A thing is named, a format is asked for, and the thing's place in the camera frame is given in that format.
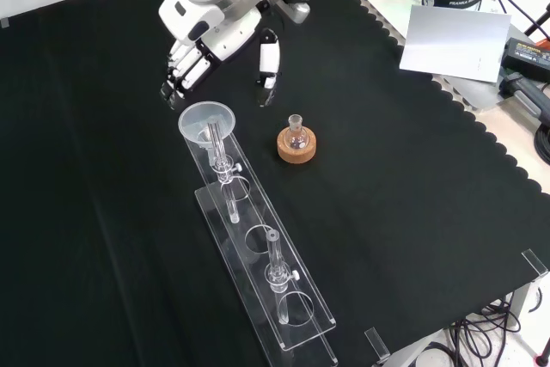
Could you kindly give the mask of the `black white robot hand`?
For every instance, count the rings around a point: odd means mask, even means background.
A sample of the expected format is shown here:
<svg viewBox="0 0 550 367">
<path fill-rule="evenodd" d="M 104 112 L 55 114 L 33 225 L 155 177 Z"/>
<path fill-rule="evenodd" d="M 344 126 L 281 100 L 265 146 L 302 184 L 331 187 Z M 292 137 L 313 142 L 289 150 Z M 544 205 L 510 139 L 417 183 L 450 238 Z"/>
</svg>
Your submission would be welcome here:
<svg viewBox="0 0 550 367">
<path fill-rule="evenodd" d="M 243 17 L 231 21 L 214 4 L 164 0 L 159 16 L 174 37 L 160 89 L 168 106 L 182 111 L 187 106 L 186 95 L 254 38 L 260 41 L 256 100 L 262 107 L 270 105 L 276 94 L 281 52 L 276 33 L 260 27 L 262 13 L 269 8 L 267 1 L 261 1 Z"/>
</svg>

